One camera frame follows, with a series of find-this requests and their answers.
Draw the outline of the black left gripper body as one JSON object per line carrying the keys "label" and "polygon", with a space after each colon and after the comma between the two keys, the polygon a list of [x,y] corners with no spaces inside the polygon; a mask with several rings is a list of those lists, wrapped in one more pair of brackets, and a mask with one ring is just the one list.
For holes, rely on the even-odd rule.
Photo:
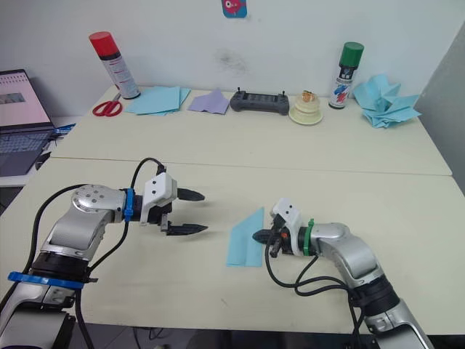
{"label": "black left gripper body", "polygon": [[172,204],[154,206],[148,212],[147,223],[149,225],[157,225],[162,232],[168,233],[171,225],[168,219],[168,214],[171,212]]}

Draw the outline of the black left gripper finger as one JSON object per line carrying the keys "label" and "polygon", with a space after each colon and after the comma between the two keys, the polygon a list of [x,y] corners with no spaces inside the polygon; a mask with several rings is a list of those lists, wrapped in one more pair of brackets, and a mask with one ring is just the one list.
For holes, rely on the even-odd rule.
{"label": "black left gripper finger", "polygon": [[186,189],[186,188],[178,188],[177,189],[177,198],[182,201],[204,201],[205,196],[197,191]]}
{"label": "black left gripper finger", "polygon": [[169,223],[169,226],[166,230],[167,236],[189,236],[196,233],[200,233],[204,230],[207,230],[208,226],[199,225],[199,224],[190,224],[185,223],[182,225],[172,225]]}

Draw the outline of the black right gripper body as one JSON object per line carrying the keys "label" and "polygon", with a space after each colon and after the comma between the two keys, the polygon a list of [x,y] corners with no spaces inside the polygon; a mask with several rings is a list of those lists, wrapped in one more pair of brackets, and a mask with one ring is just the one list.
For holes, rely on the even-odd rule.
{"label": "black right gripper body", "polygon": [[269,255],[271,257],[277,257],[279,252],[284,254],[292,253],[291,234],[282,217],[275,217],[273,219],[270,237],[267,244],[270,246]]}

